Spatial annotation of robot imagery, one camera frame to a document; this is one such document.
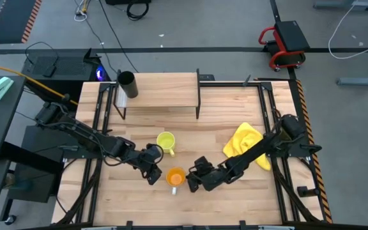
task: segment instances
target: white cable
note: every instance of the white cable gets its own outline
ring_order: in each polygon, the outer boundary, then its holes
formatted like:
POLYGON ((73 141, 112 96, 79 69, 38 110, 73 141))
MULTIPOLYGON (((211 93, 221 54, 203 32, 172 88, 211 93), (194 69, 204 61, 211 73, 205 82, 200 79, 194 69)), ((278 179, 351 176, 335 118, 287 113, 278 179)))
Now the white cable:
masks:
POLYGON ((344 16, 343 16, 342 20, 340 20, 340 22, 338 23, 338 25, 337 25, 337 27, 336 27, 335 31, 333 32, 333 35, 332 35, 332 36, 330 37, 330 39, 329 39, 329 43, 328 43, 329 53, 330 53, 330 55, 332 55, 334 58, 337 58, 337 59, 349 59, 349 58, 353 58, 353 57, 355 57, 355 56, 357 56, 357 55, 364 54, 365 52, 368 52, 368 49, 367 49, 367 50, 365 50, 365 51, 359 52, 359 53, 354 54, 354 55, 352 55, 352 56, 348 56, 348 57, 337 57, 337 56, 335 56, 334 54, 332 54, 332 51, 330 50, 330 42, 332 41, 333 37, 335 36, 337 29, 339 28, 340 24, 342 24, 342 21, 344 20, 344 18, 345 18, 345 17, 350 13, 350 11, 351 11, 354 7, 355 7, 355 2, 353 3, 353 6, 350 8, 350 10, 349 10, 349 11, 348 11, 344 16))
POLYGON ((85 1, 85 0, 82 0, 82 1, 79 3, 79 5, 78 5, 78 6, 76 6, 75 16, 73 17, 73 19, 74 19, 75 21, 77 21, 77 22, 83 22, 83 21, 85 21, 86 19, 88 19, 88 15, 87 15, 87 14, 85 14, 85 13, 83 13, 83 12, 81 11, 81 6, 82 6, 82 3, 83 3, 84 1, 85 1), (83 19, 81 19, 81 20, 76 19, 76 16, 77 16, 77 14, 78 14, 78 13, 80 13, 82 16, 84 16, 84 18, 83 18, 83 19))

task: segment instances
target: wooden tabletop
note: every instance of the wooden tabletop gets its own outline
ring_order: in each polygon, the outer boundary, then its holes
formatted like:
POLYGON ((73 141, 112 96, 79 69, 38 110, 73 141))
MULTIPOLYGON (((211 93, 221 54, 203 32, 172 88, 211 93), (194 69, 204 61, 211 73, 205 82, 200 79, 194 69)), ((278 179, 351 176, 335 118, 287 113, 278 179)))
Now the wooden tabletop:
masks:
MULTIPOLYGON (((97 93, 92 92, 97 84, 84 84, 77 111, 76 118, 88 125, 92 125, 95 113, 97 93)), ((296 114, 289 84, 279 81, 272 82, 272 86, 281 114, 296 114)), ((265 98, 270 111, 266 93, 265 98)), ((223 184, 211 192, 201 187, 191 193, 185 183, 176 195, 171 195, 171 187, 165 180, 170 168, 182 167, 187 171, 201 156, 213 165, 225 160, 222 148, 243 122, 265 132, 256 88, 201 87, 201 105, 199 119, 194 116, 193 108, 186 107, 131 108, 127 110, 126 120, 121 119, 115 108, 111 109, 111 135, 130 139, 141 149, 147 143, 155 143, 160 132, 169 131, 176 137, 176 156, 164 156, 159 163, 163 175, 152 186, 130 165, 103 166, 95 226, 125 226, 127 220, 132 220, 135 226, 238 225, 240 220, 246 220, 247 224, 281 224, 273 173, 264 171, 256 163, 251 163, 245 174, 230 185, 223 184)), ((65 208, 71 207, 80 192, 84 163, 84 160, 77 160, 63 173, 58 198, 65 208)), ((289 166, 294 189, 314 187, 312 174, 301 161, 290 158, 289 166)), ((292 220, 285 192, 284 197, 288 219, 292 220)), ((317 197, 301 200, 313 215, 322 219, 317 197)), ((87 219, 88 208, 85 205, 83 220, 87 219)), ((63 215, 57 204, 52 221, 58 221, 63 215)))
POLYGON ((135 98, 127 98, 125 92, 119 87, 116 100, 118 107, 197 107, 198 105, 197 73, 135 73, 134 77, 139 95, 135 98))

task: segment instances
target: black mat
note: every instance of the black mat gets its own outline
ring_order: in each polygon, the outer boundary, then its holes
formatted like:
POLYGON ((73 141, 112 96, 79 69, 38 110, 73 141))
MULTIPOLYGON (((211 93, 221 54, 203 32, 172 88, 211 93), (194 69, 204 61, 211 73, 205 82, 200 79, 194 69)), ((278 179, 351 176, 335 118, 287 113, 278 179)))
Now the black mat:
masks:
POLYGON ((5 0, 0 9, 0 44, 26 43, 42 0, 5 0))

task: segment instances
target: orange cup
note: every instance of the orange cup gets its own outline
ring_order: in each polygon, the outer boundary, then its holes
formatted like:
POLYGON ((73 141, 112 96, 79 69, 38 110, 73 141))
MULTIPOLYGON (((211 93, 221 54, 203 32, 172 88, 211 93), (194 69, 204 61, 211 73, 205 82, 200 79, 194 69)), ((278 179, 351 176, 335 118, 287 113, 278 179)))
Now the orange cup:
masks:
POLYGON ((185 171, 180 167, 173 167, 165 176, 167 183, 172 186, 172 194, 176 195, 177 187, 185 182, 185 171))

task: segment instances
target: wooden shelf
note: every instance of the wooden shelf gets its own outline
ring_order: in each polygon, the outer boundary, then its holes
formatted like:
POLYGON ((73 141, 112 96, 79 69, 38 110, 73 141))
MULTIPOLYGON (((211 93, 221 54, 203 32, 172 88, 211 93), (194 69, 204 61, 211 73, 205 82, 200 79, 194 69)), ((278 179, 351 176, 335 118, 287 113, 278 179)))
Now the wooden shelf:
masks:
POLYGON ((116 105, 134 107, 197 107, 197 73, 135 73, 139 95, 127 98, 119 87, 116 105))

